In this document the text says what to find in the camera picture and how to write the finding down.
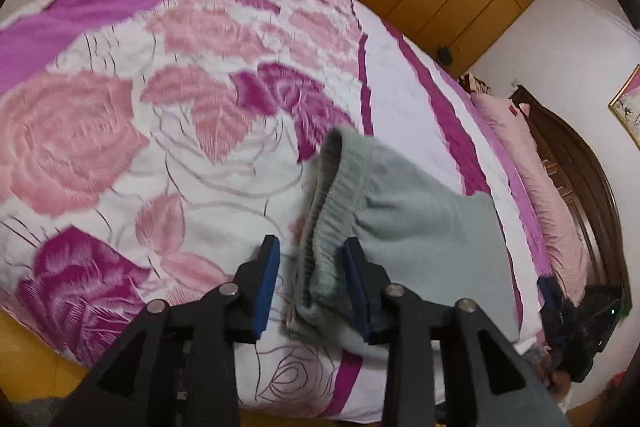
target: framed picture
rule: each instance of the framed picture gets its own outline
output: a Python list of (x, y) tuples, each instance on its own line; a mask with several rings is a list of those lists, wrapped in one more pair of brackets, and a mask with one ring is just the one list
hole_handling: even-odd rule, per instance
[(609, 108), (640, 148), (640, 64), (609, 102)]

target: pillow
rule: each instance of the pillow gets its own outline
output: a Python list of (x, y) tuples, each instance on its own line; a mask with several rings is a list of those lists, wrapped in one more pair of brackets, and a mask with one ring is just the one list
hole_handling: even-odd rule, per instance
[(551, 266), (574, 304), (584, 297), (588, 252), (575, 229), (574, 218), (538, 156), (538, 148), (521, 111), (506, 98), (471, 95), (476, 109), (511, 155), (538, 216)]

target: floral bedspread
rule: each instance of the floral bedspread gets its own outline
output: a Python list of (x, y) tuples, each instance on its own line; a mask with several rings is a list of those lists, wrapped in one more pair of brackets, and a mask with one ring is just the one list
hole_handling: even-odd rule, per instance
[(379, 419), (384, 368), (283, 325), (337, 124), (492, 192), (523, 339), (537, 332), (536, 231), (507, 160), (455, 83), (353, 0), (52, 0), (0, 30), (0, 57), (0, 303), (66, 357), (91, 367), (145, 302), (198, 299), (273, 233), (270, 325), (236, 347), (241, 403)]

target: dark brown headboard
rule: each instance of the dark brown headboard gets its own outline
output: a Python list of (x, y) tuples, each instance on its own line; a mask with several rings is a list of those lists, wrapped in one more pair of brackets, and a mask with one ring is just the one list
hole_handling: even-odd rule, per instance
[(591, 257), (588, 284), (622, 286), (623, 314), (631, 291), (622, 248), (618, 208), (602, 166), (587, 143), (522, 86), (511, 96), (530, 105), (529, 128), (551, 179), (574, 216)]

